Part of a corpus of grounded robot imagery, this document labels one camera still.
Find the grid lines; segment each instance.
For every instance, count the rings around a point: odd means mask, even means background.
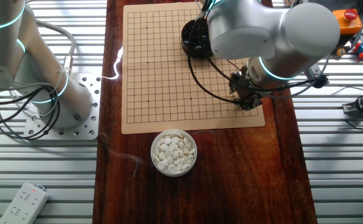
[[[257,108],[243,111],[209,96],[195,83],[182,49],[181,32],[198,13],[196,9],[127,13],[127,124],[260,116]],[[232,62],[241,67],[246,60]],[[227,60],[213,61],[225,74],[236,71]],[[192,59],[192,63],[205,88],[234,98],[228,81],[207,60]]]

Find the red button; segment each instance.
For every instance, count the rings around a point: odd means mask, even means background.
[[[353,21],[354,19],[357,19],[357,16],[358,16],[357,12],[353,9],[348,9],[344,11],[344,17],[347,20]]]

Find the orange device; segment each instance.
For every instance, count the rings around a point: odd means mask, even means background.
[[[341,28],[341,35],[354,35],[362,28],[362,23],[355,9],[333,11]]]

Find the wire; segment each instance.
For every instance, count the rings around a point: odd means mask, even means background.
[[[37,113],[37,112],[35,112],[35,111],[31,111],[29,108],[27,108],[31,113],[35,113],[35,114],[37,114],[37,115],[39,115],[39,116],[41,116],[41,117],[43,117],[43,118],[45,118],[46,116],[48,116],[54,109],[55,109],[55,107],[56,107],[56,104],[57,104],[57,101],[59,100],[59,95],[58,95],[58,93],[57,93],[57,87],[58,87],[58,85],[60,84],[60,80],[62,79],[62,77],[60,76],[59,78],[58,78],[58,80],[57,80],[57,83],[56,83],[56,85],[55,86],[53,86],[52,84],[49,84],[48,83],[48,85],[50,85],[50,86],[52,86],[53,87],[53,90],[49,93],[49,99],[53,99],[53,97],[51,97],[50,96],[50,94],[51,93],[53,93],[53,92],[55,92],[55,96],[54,96],[54,98],[55,98],[55,103],[54,103],[54,105],[53,105],[53,107],[52,107],[52,109],[51,110],[49,110],[48,112],[46,112],[45,114],[41,114],[41,113]],[[20,85],[29,85],[29,83],[18,83],[18,84],[20,84]],[[10,93],[10,95],[12,96],[12,98],[14,99],[14,97],[13,97],[13,94],[12,94],[12,91],[9,91],[9,93]],[[35,117],[34,115],[31,115],[31,114],[29,114],[29,113],[27,113],[26,111],[24,111],[23,110],[23,113],[25,113],[26,115],[29,115],[29,116],[31,116],[31,117]]]
[[[38,93],[41,92],[43,89],[44,89],[44,87],[40,87],[40,88],[34,90],[33,92],[31,92],[31,93],[29,93],[29,94],[27,94],[25,96],[22,96],[22,97],[20,97],[20,98],[18,98],[16,100],[0,102],[0,105],[8,105],[8,104],[11,104],[11,103],[16,103],[16,102],[22,101],[22,100],[24,100],[26,98],[28,98],[28,100],[31,101],[32,100],[31,96],[38,95]]]
[[[350,121],[348,120],[344,120],[347,124],[349,124],[350,126],[352,126],[354,129],[358,129],[358,130],[361,130],[363,131],[363,128],[357,128],[356,126],[354,126],[352,123],[350,123]]]
[[[21,111],[27,106],[27,104],[33,99],[34,96],[38,95],[39,92],[41,92],[42,90],[44,90],[45,88],[44,87],[41,87],[37,90],[35,90],[34,92],[32,92],[33,94],[31,96],[26,95],[26,96],[29,96],[28,100],[20,107],[20,109],[18,109],[12,116],[8,117],[8,118],[5,118],[5,119],[2,119],[0,120],[0,124],[2,124],[3,122],[6,122],[6,121],[10,121],[11,119],[15,118],[19,113],[21,113]],[[6,105],[8,104],[7,102],[0,102],[0,105]]]
[[[200,37],[200,41],[201,43],[203,43],[203,39],[202,39],[202,24],[201,24],[201,19],[200,19],[200,27],[198,29],[198,32],[199,32],[199,37]],[[301,85],[304,85],[306,83],[311,83],[311,82],[314,82],[316,81],[316,79],[314,80],[306,80],[306,81],[303,81],[303,82],[298,82],[298,83],[295,83],[293,85],[288,85],[288,86],[282,86],[282,87],[278,87],[278,88],[273,88],[273,89],[264,89],[264,88],[255,88],[253,86],[246,86],[246,85],[243,85],[243,84],[240,84],[239,82],[236,82],[234,81],[233,79],[229,78],[226,74],[223,73],[222,70],[220,70],[214,63],[213,61],[211,60],[210,56],[208,55],[207,51],[205,50],[205,48],[203,47],[202,48],[205,55],[206,55],[206,59],[208,60],[208,62],[214,67],[214,69],[216,71],[219,72],[220,75],[222,75],[225,79],[229,80],[230,82],[236,84],[237,86],[240,86],[240,87],[243,87],[243,88],[246,88],[248,90],[252,90],[252,91],[262,91],[262,92],[270,92],[270,91],[280,91],[280,90],[286,90],[286,89],[289,89],[291,87],[295,87],[295,86],[301,86]]]
[[[205,3],[201,9],[201,11],[205,12],[209,9],[210,5],[212,4],[213,0],[205,0]]]
[[[362,30],[363,28],[361,28],[361,30],[356,34],[356,38],[354,38],[353,42],[351,42],[351,46],[346,50],[346,52],[351,51],[356,46],[358,41],[360,41]]]
[[[331,55],[328,55],[328,57],[327,57],[327,59],[326,59],[326,61],[325,61],[324,67],[323,67],[323,69],[322,69],[322,70],[320,71],[320,73],[319,73],[319,75],[320,75],[320,76],[324,74],[324,72],[325,72],[325,68],[327,67],[327,65],[328,65],[328,63],[329,63],[329,58],[330,58],[330,57],[331,57]],[[297,93],[294,93],[294,94],[292,94],[292,95],[289,95],[289,96],[273,96],[273,95],[268,95],[268,96],[266,96],[266,97],[269,97],[269,98],[271,98],[271,99],[276,99],[276,100],[282,100],[282,99],[293,98],[293,97],[295,97],[295,96],[298,96],[298,95],[300,95],[300,94],[304,93],[305,91],[307,91],[308,89],[310,89],[311,87],[313,87],[313,85],[314,85],[314,84],[315,84],[314,82],[313,82],[313,83],[310,83],[310,85],[309,85],[308,87],[304,88],[303,90],[301,90],[301,91],[299,91],[299,92],[297,92]]]
[[[12,91],[9,91],[9,94],[10,94],[10,96],[11,96],[11,98],[12,98],[13,100],[15,100],[15,99],[17,99],[17,98],[18,98],[18,96],[17,96],[17,95],[15,95],[15,93],[13,93]],[[15,104],[16,104],[16,106],[20,109],[20,107],[21,107],[21,106],[19,105],[19,103],[21,103],[21,102],[17,102],[17,103],[15,103]],[[38,113],[36,113],[36,112],[34,112],[34,111],[31,111],[29,108],[27,108],[27,110],[28,110],[28,111],[30,111],[31,113],[38,114]],[[38,117],[36,117],[36,116],[35,116],[35,115],[33,115],[33,114],[30,114],[28,111],[23,110],[22,112],[23,112],[24,114],[26,114],[26,115],[30,116],[31,118],[35,117],[36,119],[43,119],[43,118],[38,118]]]
[[[230,60],[228,60],[227,59],[227,61],[231,64],[231,65],[233,65],[234,67],[236,67],[239,71],[241,71],[242,72],[242,70],[235,64],[235,63],[232,63],[232,62],[230,62]]]
[[[44,26],[44,27],[46,27],[48,29],[51,29],[51,30],[54,30],[54,31],[57,31],[57,32],[59,32],[61,34],[66,35],[69,38],[69,40],[71,41],[71,48],[70,48],[70,51],[68,52],[67,56],[72,56],[74,54],[75,47],[76,47],[76,40],[75,40],[74,36],[70,32],[68,32],[67,30],[65,30],[65,29],[63,29],[63,28],[61,28],[59,26],[56,26],[56,25],[53,25],[53,24],[50,24],[50,23],[47,23],[47,22],[44,22],[44,21],[40,21],[40,20],[37,20],[37,19],[36,19],[36,21],[37,21],[38,25]]]
[[[193,32],[194,32],[194,29],[195,27],[197,26],[198,24],[198,21],[201,21],[202,18],[199,18],[198,20],[194,21],[194,25],[193,25],[193,28],[191,29],[191,32],[190,32],[190,38],[188,39],[188,42],[191,43],[192,40],[193,40]],[[194,81],[196,82],[196,84],[203,90],[205,91],[207,94],[211,95],[212,97],[216,98],[216,99],[219,99],[219,100],[222,100],[222,101],[225,101],[225,102],[228,102],[228,103],[235,103],[233,100],[229,100],[229,99],[225,99],[223,97],[220,97],[220,96],[217,96],[213,93],[211,93],[209,90],[207,90],[199,81],[198,79],[196,78],[195,74],[194,74],[194,70],[193,70],[193,66],[191,64],[191,55],[190,55],[190,52],[193,50],[192,49],[192,44],[189,44],[188,45],[188,51],[187,51],[187,61],[188,61],[188,66],[190,68],[190,72],[191,72],[191,76],[193,77]]]
[[[198,3],[198,0],[195,0],[195,3],[198,6],[198,9],[200,9],[200,11],[202,11],[202,8],[201,8],[200,4]]]
[[[7,132],[5,132],[5,130],[2,129],[2,127],[0,127],[0,130],[2,133],[4,133],[6,136],[10,137],[10,138],[16,138],[16,139],[25,139],[25,140],[36,140],[36,139],[39,139],[41,137],[43,137],[44,135],[46,135],[50,130],[51,128],[53,127],[53,125],[57,122],[57,119],[58,119],[58,115],[60,114],[60,104],[57,103],[57,116],[56,116],[56,119],[55,121],[53,122],[53,124],[48,128],[48,130],[45,130],[49,124],[52,122],[53,120],[53,116],[54,116],[54,113],[51,114],[51,116],[49,117],[49,120],[48,122],[46,123],[46,125],[40,130],[38,131],[37,133],[35,134],[32,134],[30,136],[20,136],[19,134],[17,134],[16,132],[13,131],[12,128],[10,128],[6,122],[3,122],[3,124],[5,125],[5,127],[14,135],[12,136],[11,134],[8,134]],[[1,110],[0,110],[0,119],[3,120],[3,117],[2,117],[2,114],[1,114]]]
[[[32,87],[32,86],[36,86],[36,85],[50,85],[51,87],[55,87],[53,86],[52,84],[50,83],[44,83],[44,82],[38,82],[38,83],[19,83],[19,82],[14,82],[16,84],[20,84],[20,85],[24,85],[24,86],[21,86],[21,87],[17,87],[17,88],[14,88],[14,87],[10,87],[10,88],[0,88],[0,91],[12,91],[12,90],[23,90],[25,88],[29,88],[29,87]]]
[[[297,92],[297,93],[294,93],[292,95],[289,95],[289,96],[273,96],[273,95],[268,95],[266,97],[269,97],[271,99],[276,99],[276,100],[281,100],[281,99],[289,99],[289,98],[293,98],[295,96],[298,96],[302,93],[304,93],[305,91],[307,91],[308,89],[310,89],[311,87],[313,87],[314,83],[310,83],[310,85],[308,85],[306,88],[304,88],[303,90]]]

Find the metal grating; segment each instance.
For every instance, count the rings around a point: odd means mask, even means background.
[[[35,0],[30,5],[40,20],[60,25],[75,35],[78,47],[74,72],[101,73],[105,0]],[[283,7],[283,0],[274,0],[274,6]],[[48,29],[40,31],[62,61],[68,52],[67,38]],[[363,132],[349,128],[341,106],[363,95],[363,91],[346,88],[363,89],[363,62],[355,58],[347,54],[340,60],[330,60],[326,69],[330,85],[294,99],[320,224],[363,224]],[[9,106],[5,112],[10,114],[15,108]],[[11,124],[23,132],[25,119],[21,114]],[[363,119],[353,120],[363,126]],[[0,216],[21,185],[30,182],[46,186],[50,194],[35,223],[91,223],[95,168],[94,141],[23,144],[0,133]]]

